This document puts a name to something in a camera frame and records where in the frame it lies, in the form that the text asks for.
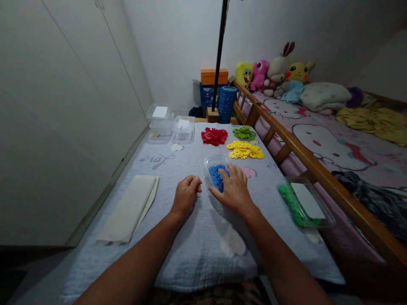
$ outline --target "red foam pieces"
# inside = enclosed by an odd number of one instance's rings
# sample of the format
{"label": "red foam pieces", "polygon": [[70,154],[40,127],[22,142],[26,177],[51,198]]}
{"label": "red foam pieces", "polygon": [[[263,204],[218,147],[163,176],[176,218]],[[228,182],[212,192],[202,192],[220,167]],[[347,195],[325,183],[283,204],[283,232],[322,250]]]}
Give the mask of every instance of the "red foam pieces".
{"label": "red foam pieces", "polygon": [[225,144],[228,137],[228,132],[224,129],[205,128],[205,131],[201,132],[202,140],[205,144],[212,144],[218,146],[219,144]]}

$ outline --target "plush toy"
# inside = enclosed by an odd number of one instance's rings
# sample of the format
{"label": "plush toy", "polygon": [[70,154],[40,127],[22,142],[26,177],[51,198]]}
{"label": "plush toy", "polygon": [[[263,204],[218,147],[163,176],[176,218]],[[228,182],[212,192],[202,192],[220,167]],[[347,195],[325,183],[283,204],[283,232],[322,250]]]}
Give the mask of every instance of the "plush toy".
{"label": "plush toy", "polygon": [[281,99],[284,92],[286,92],[289,87],[290,87],[290,82],[283,82],[281,84],[281,86],[278,86],[277,89],[274,90],[273,96],[278,100]]}
{"label": "plush toy", "polygon": [[266,73],[270,64],[267,60],[262,59],[259,63],[253,65],[254,79],[251,82],[250,89],[258,92],[262,92]]}
{"label": "plush toy", "polygon": [[285,74],[286,80],[297,80],[305,83],[308,78],[309,71],[315,66],[315,63],[293,63],[288,67],[288,72]]}
{"label": "plush toy", "polygon": [[267,71],[267,79],[264,81],[263,93],[271,97],[274,94],[274,90],[277,89],[278,86],[284,80],[285,72],[288,70],[289,61],[288,55],[294,50],[295,42],[287,42],[284,46],[283,53],[274,58],[270,64],[270,67]]}
{"label": "plush toy", "polygon": [[238,63],[236,66],[236,81],[249,88],[249,83],[251,80],[251,75],[253,74],[253,65],[249,63]]}

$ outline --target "pikachu plush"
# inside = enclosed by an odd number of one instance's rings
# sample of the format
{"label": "pikachu plush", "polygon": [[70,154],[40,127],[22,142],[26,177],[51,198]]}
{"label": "pikachu plush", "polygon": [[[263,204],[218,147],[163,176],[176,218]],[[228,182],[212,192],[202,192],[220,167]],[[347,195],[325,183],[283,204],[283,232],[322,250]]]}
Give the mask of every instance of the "pikachu plush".
{"label": "pikachu plush", "polygon": [[285,74],[286,80],[297,80],[305,83],[308,78],[309,71],[315,66],[315,63],[297,62],[288,67],[288,72]]}
{"label": "pikachu plush", "polygon": [[249,88],[249,83],[251,76],[253,74],[253,65],[250,63],[238,63],[236,66],[236,81],[244,86]]}

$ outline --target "metal stand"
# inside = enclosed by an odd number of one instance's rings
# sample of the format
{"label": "metal stand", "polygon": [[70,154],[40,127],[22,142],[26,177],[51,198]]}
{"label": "metal stand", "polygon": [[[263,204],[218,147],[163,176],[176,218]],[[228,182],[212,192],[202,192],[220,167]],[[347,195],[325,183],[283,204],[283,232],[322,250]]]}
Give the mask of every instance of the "metal stand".
{"label": "metal stand", "polygon": [[215,111],[215,103],[216,103],[216,95],[217,95],[217,81],[219,78],[220,58],[222,56],[223,35],[225,34],[227,9],[228,9],[228,0],[223,0],[222,17],[220,19],[219,44],[217,45],[215,86],[213,88],[212,112]]}

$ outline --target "bed sheet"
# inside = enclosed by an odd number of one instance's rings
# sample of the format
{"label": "bed sheet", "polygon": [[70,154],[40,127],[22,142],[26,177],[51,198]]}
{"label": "bed sheet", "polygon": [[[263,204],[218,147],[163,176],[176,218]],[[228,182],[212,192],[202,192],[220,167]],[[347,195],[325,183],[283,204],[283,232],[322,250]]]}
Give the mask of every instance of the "bed sheet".
{"label": "bed sheet", "polygon": [[[350,129],[336,121],[335,116],[314,113],[303,107],[271,99],[262,93],[255,92],[254,95],[262,102],[263,108],[310,149],[330,172],[353,171],[366,182],[407,195],[406,148]],[[245,104],[247,106],[243,110],[248,114],[251,103]],[[261,117],[256,122],[255,129],[262,139],[269,128],[269,124]],[[284,142],[275,135],[268,150],[275,155],[282,145]],[[299,175],[306,170],[294,153],[282,162],[281,169],[286,175]],[[383,258],[357,231],[322,186],[318,183],[315,186],[337,220],[337,227],[324,231],[334,250],[345,258],[384,263]]]}
{"label": "bed sheet", "polygon": [[[258,275],[259,257],[245,225],[223,207],[209,192],[204,159],[213,154],[229,153],[226,145],[203,144],[200,134],[206,127],[223,128],[229,133],[226,143],[237,138],[232,125],[197,123],[192,144],[170,141],[146,142],[134,158],[123,182],[117,187],[106,208],[83,241],[78,255],[63,284],[61,298],[71,302],[126,250],[139,241],[170,210],[176,184],[189,174],[203,178],[203,192],[192,214],[178,233],[157,275],[155,286],[192,292],[228,281],[242,281]],[[259,146],[265,146],[258,136]],[[270,154],[262,160],[233,160],[248,176],[248,188],[254,202],[277,233],[310,270],[314,277],[343,284],[344,279],[318,232],[305,234],[294,224],[277,185],[283,175]],[[96,238],[135,175],[159,175],[156,198],[129,244],[120,246],[96,244]]]}

